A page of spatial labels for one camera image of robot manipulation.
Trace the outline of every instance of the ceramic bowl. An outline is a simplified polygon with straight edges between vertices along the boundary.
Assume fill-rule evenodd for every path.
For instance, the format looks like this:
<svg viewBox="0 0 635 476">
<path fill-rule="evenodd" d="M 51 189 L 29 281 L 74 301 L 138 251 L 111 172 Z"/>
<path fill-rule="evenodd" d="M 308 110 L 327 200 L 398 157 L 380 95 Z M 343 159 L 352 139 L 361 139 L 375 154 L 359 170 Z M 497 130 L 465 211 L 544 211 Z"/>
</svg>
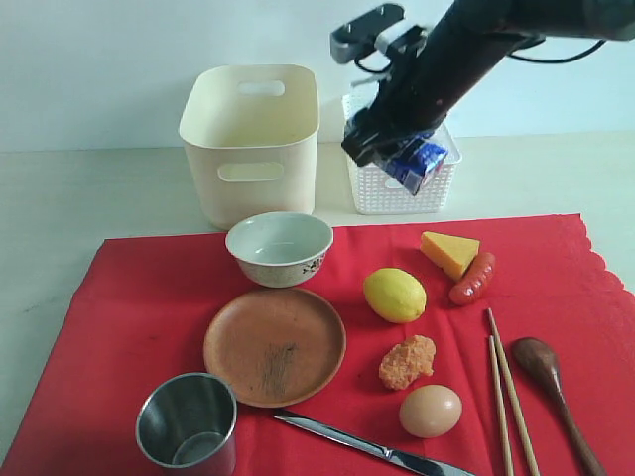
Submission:
<svg viewBox="0 0 635 476">
<path fill-rule="evenodd" d="M 272 211 L 234 225 L 227 250 L 251 281 L 289 288 L 312 278 L 333 243 L 333 230 L 313 215 Z"/>
</svg>

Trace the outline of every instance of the table surface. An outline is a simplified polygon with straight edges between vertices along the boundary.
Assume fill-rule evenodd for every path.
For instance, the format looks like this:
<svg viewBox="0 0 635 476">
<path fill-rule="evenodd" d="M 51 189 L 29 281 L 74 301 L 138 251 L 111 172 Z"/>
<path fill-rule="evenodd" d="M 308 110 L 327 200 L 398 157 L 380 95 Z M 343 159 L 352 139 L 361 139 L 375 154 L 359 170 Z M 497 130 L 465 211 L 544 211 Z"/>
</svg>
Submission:
<svg viewBox="0 0 635 476">
<path fill-rule="evenodd" d="M 337 226 L 581 213 L 635 291 L 635 132 L 456 141 L 445 208 L 391 216 L 357 214 L 346 156 L 320 144 L 315 215 Z M 0 461 L 103 240 L 210 231 L 182 149 L 0 154 Z"/>
</svg>

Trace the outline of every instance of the lemon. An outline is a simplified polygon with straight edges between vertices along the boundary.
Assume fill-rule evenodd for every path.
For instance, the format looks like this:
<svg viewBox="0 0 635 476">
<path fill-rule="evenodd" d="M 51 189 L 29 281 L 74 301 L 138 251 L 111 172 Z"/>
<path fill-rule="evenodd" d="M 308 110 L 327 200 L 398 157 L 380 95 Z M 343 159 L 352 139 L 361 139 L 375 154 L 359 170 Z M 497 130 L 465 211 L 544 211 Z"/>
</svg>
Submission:
<svg viewBox="0 0 635 476">
<path fill-rule="evenodd" d="M 364 280 L 368 305 L 388 322 L 403 324 L 421 317 L 426 309 L 426 290 L 409 273 L 381 268 Z"/>
</svg>

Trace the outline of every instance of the wooden chopstick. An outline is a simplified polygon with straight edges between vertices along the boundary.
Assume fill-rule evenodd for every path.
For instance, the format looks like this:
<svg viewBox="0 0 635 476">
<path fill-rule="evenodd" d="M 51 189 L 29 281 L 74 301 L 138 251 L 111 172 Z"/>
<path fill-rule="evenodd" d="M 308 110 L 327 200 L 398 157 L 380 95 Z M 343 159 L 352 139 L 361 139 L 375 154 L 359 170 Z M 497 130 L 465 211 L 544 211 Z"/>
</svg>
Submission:
<svg viewBox="0 0 635 476">
<path fill-rule="evenodd" d="M 516 388 L 514 387 L 512 374 L 509 370 L 507 357 L 505 356 L 505 349 L 500 341 L 500 335 L 498 334 L 498 328 L 496 327 L 496 322 L 494 321 L 494 313 L 491 308 L 487 309 L 487 316 L 489 317 L 489 325 L 492 328 L 492 334 L 494 336 L 498 364 L 503 372 L 505 386 L 507 387 L 507 394 L 514 412 L 514 419 L 516 420 L 518 430 L 520 431 L 520 440 L 523 443 L 523 449 L 525 450 L 525 457 L 529 466 L 529 472 L 532 476 L 540 476 L 538 463 L 536 462 L 536 456 L 534 456 L 534 449 L 532 448 L 532 441 L 529 437 L 529 433 L 527 432 L 527 426 L 525 425 L 525 419 L 523 418 L 523 411 L 520 408 L 520 402 L 518 400 L 518 395 L 516 395 Z"/>
<path fill-rule="evenodd" d="M 498 423 L 500 427 L 500 441 L 503 446 L 503 461 L 505 462 L 505 475 L 514 476 L 514 463 L 512 462 L 512 448 L 509 445 L 509 434 L 507 433 L 507 416 L 505 413 L 505 403 L 503 401 L 503 391 L 500 385 L 500 372 L 498 371 L 498 360 L 496 358 L 496 347 L 494 336 L 489 336 L 489 358 L 492 364 L 492 376 L 494 378 L 494 391 L 496 393 L 496 410 L 498 411 Z"/>
</svg>

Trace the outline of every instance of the egg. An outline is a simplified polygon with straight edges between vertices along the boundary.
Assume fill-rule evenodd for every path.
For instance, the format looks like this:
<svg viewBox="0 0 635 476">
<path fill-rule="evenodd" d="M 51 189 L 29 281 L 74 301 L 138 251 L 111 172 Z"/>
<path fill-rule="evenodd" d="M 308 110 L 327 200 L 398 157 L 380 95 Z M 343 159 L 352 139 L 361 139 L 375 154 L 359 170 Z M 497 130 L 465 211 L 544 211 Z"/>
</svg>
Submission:
<svg viewBox="0 0 635 476">
<path fill-rule="evenodd" d="M 412 436 L 434 438 L 453 429 L 462 410 L 462 402 L 454 390 L 443 385 L 425 385 L 404 399 L 399 408 L 399 422 Z"/>
</svg>

